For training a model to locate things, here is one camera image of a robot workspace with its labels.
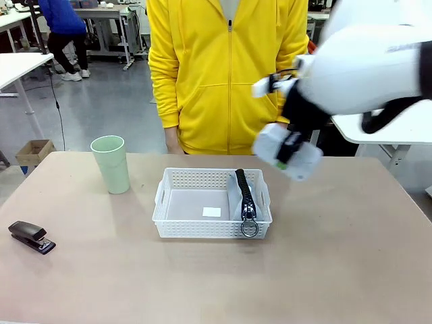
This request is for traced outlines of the person's right hand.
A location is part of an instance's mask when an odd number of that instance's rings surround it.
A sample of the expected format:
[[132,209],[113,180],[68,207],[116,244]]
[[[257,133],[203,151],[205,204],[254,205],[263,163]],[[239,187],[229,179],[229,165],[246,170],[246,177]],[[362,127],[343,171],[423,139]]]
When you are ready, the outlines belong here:
[[184,155],[185,152],[182,149],[178,140],[178,127],[170,127],[164,129],[165,133],[165,145],[169,154]]

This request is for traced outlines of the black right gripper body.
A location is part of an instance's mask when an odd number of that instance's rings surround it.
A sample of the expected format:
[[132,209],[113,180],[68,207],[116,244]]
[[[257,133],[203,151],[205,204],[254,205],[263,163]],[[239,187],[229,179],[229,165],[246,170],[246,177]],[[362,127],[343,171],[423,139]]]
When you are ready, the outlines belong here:
[[292,130],[308,136],[312,131],[324,127],[331,116],[308,101],[300,92],[299,85],[300,81],[295,81],[288,91],[281,116],[289,120]]

